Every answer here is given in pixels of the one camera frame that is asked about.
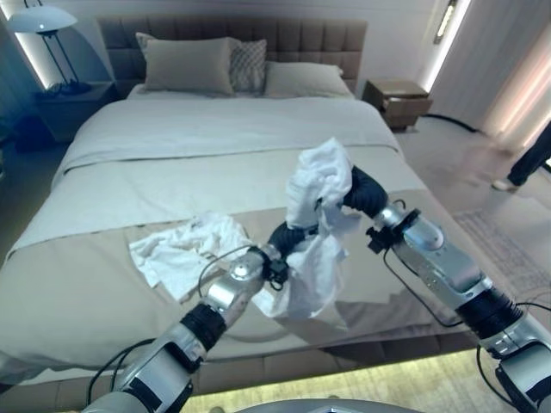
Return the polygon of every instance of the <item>white cloth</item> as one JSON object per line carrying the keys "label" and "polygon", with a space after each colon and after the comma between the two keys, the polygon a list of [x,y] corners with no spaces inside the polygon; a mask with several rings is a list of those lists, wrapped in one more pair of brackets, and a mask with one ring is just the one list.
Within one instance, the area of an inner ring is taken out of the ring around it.
{"label": "white cloth", "polygon": [[[130,243],[130,256],[150,287],[162,283],[179,301],[197,287],[199,275],[215,257],[251,245],[243,227],[232,217],[204,213],[184,225],[156,232]],[[245,253],[242,249],[221,259],[230,262]],[[213,265],[203,275],[216,270]]]}
{"label": "white cloth", "polygon": [[303,151],[288,181],[287,224],[318,227],[287,257],[288,283],[275,297],[263,290],[254,302],[268,317],[316,317],[337,297],[339,263],[347,256],[340,238],[358,228],[359,214],[345,215],[340,205],[352,186],[352,164],[336,139]]}

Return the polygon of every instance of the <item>patterned pillow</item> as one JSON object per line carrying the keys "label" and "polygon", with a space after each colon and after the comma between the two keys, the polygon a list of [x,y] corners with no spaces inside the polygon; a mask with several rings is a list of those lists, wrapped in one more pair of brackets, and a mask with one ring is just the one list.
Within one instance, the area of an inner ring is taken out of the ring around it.
{"label": "patterned pillow", "polygon": [[263,93],[266,77],[266,40],[243,42],[232,39],[230,81],[236,92]]}

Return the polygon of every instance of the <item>black pants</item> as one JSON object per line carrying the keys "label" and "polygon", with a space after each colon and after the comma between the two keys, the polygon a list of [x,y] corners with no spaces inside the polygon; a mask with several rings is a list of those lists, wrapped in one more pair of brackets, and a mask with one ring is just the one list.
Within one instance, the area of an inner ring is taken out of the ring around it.
{"label": "black pants", "polygon": [[551,157],[551,122],[545,126],[536,143],[512,167],[507,176],[517,186],[523,185],[530,175]]}

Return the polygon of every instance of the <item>wooden nightstand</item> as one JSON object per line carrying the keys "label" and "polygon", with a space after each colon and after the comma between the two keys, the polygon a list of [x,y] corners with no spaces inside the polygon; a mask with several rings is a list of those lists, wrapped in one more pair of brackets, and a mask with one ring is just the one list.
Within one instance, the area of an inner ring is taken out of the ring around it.
{"label": "wooden nightstand", "polygon": [[371,79],[365,84],[362,100],[371,103],[394,131],[413,126],[429,111],[429,94],[414,82],[398,79]]}
{"label": "wooden nightstand", "polygon": [[71,142],[78,128],[95,112],[118,99],[111,82],[90,82],[81,95],[37,97],[36,108],[56,142]]}

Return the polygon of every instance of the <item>white bedsheet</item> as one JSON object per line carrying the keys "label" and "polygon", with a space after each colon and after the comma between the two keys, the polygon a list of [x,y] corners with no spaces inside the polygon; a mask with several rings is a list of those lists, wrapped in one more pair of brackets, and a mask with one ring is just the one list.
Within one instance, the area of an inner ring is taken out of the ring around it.
{"label": "white bedsheet", "polygon": [[379,113],[350,99],[121,101],[82,125],[53,186],[66,171],[94,163],[303,149],[333,137],[399,151]]}
{"label": "white bedsheet", "polygon": [[[152,101],[124,101],[104,108],[79,131],[51,195],[12,251],[56,237],[189,219],[208,210],[232,214],[285,207],[285,184],[300,149],[331,136],[349,146],[352,161],[388,192],[425,188],[366,103],[254,99],[256,105],[267,103],[255,109],[252,99],[238,101],[243,104],[224,103],[221,110],[200,101],[179,106],[155,101],[153,107]],[[140,160],[114,162],[132,159]]]}

